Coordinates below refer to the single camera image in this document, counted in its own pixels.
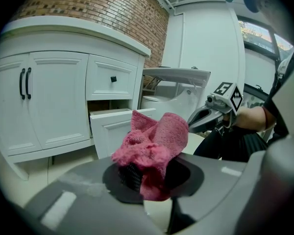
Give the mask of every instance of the dark clothing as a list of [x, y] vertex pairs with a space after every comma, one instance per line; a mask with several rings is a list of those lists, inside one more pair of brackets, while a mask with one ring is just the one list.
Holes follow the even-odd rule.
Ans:
[[263, 107], [276, 117], [274, 134], [268, 143], [266, 143], [256, 131], [250, 131], [234, 126], [232, 129], [226, 130], [223, 136], [221, 136], [216, 130], [213, 130], [198, 146], [194, 155], [213, 159], [222, 157], [223, 160], [247, 162], [252, 153], [266, 150], [268, 145], [272, 142], [287, 136], [289, 132], [277, 107], [272, 101], [272, 97], [292, 74], [293, 70], [294, 53], [282, 79], [279, 79], [276, 72], [272, 89], [263, 105]]
[[252, 153], [266, 150], [268, 144], [255, 131], [234, 128], [221, 136], [213, 130], [197, 147], [194, 155], [247, 162]]
[[284, 138], [289, 133], [288, 129], [286, 128], [286, 125], [283, 121], [283, 118], [281, 117], [277, 107], [275, 106], [274, 102], [272, 101], [272, 97], [277, 93], [277, 91], [281, 88], [281, 86], [289, 78], [289, 76], [293, 73], [293, 71], [294, 71], [294, 53], [292, 55], [292, 58], [289, 62], [289, 65], [287, 67], [287, 70], [286, 70], [283, 78], [278, 79], [278, 74], [277, 74], [277, 72], [275, 73], [272, 89], [270, 91], [268, 98], [266, 99], [266, 101], [263, 105], [263, 107], [265, 107], [276, 118], [276, 126], [273, 129], [274, 134], [273, 134], [272, 139], [270, 139], [268, 141], [268, 144], [271, 144], [272, 142], [274, 142], [280, 138]]

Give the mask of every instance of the toilet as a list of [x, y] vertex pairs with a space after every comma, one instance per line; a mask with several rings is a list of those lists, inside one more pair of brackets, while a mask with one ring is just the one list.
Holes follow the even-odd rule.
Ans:
[[152, 118], [155, 120], [160, 120], [164, 113], [170, 112], [179, 115], [187, 121], [198, 104], [198, 88], [206, 87], [210, 72], [194, 69], [160, 67], [144, 69], [143, 75], [154, 77], [158, 83], [161, 81], [175, 82], [182, 86], [188, 85], [188, 87], [183, 87], [184, 89], [182, 92], [174, 98], [158, 95], [143, 96], [140, 109], [155, 108], [156, 112], [152, 115]]
[[198, 98], [190, 89], [184, 89], [182, 93], [174, 98], [164, 96], [143, 96], [141, 109], [155, 108], [156, 113], [152, 115], [155, 120], [160, 120], [164, 113], [175, 113], [188, 120], [194, 111]]

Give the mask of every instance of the toilet lid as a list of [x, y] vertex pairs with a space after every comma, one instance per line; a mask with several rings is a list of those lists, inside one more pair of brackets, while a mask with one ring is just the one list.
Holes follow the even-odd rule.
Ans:
[[143, 96], [144, 99], [154, 102], [165, 102], [170, 100], [171, 98], [165, 97], [165, 96]]
[[210, 71], [184, 68], [148, 68], [143, 69], [143, 75], [153, 76], [162, 81], [191, 84], [204, 88], [208, 83]]

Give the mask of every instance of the window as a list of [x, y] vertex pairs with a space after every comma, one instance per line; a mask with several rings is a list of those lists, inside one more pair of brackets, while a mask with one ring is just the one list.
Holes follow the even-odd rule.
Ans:
[[291, 45], [288, 41], [283, 39], [282, 37], [278, 35], [274, 35], [276, 39], [276, 43], [278, 44], [279, 52], [280, 52], [280, 58], [281, 61], [286, 59], [289, 55], [291, 55], [294, 51], [294, 46]]
[[269, 31], [252, 23], [239, 21], [243, 40], [274, 53]]

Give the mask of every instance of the drawer knob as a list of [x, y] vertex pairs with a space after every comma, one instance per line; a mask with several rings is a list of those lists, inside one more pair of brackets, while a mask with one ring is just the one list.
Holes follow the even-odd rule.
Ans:
[[116, 81], [117, 81], [117, 77], [116, 77], [116, 76], [112, 76], [112, 77], [111, 77], [111, 82], [114, 83], [114, 82], [116, 82]]

